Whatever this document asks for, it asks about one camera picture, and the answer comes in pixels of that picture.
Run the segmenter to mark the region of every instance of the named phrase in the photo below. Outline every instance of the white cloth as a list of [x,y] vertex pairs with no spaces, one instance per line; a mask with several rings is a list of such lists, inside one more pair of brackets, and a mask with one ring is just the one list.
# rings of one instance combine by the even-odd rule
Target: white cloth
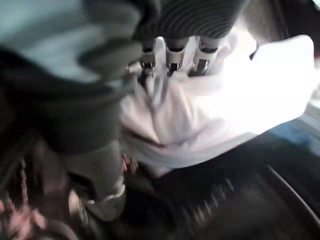
[[136,84],[121,103],[124,151],[160,174],[212,159],[299,117],[316,84],[308,36],[260,46],[251,61],[256,41],[235,27],[207,75],[188,77],[196,44],[192,37],[181,72],[168,78],[165,43],[157,39],[147,91]]

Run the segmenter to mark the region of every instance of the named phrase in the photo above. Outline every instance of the white fabric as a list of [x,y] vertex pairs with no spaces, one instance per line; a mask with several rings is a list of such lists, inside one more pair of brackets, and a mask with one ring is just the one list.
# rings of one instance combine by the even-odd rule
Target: white fabric
[[167,78],[165,43],[156,42],[156,69],[122,105],[125,152],[151,169],[183,168],[212,159],[258,134],[299,117],[315,87],[314,49],[305,35],[259,47],[235,27],[209,75],[188,77],[197,40],[182,72]]

